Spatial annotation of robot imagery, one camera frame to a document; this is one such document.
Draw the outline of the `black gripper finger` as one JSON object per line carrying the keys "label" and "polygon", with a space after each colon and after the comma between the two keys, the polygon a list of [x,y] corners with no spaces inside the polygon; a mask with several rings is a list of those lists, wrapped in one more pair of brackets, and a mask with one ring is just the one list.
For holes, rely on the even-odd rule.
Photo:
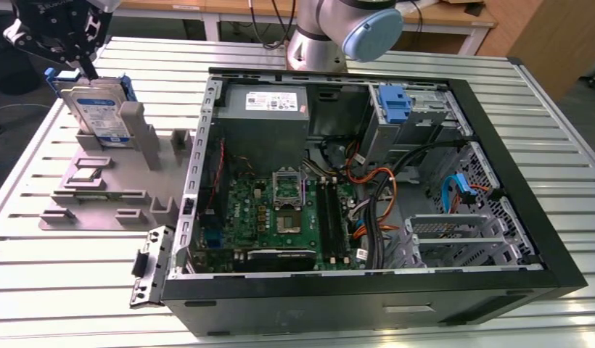
{"label": "black gripper finger", "polygon": [[79,68],[75,51],[66,48],[56,38],[31,33],[20,20],[13,20],[11,26],[3,31],[4,39],[13,47],[51,62],[67,64],[71,68]]}
{"label": "black gripper finger", "polygon": [[74,38],[78,48],[76,61],[87,79],[98,79],[92,61],[96,50],[103,46],[108,28],[108,13],[103,10],[87,10],[74,18]]}

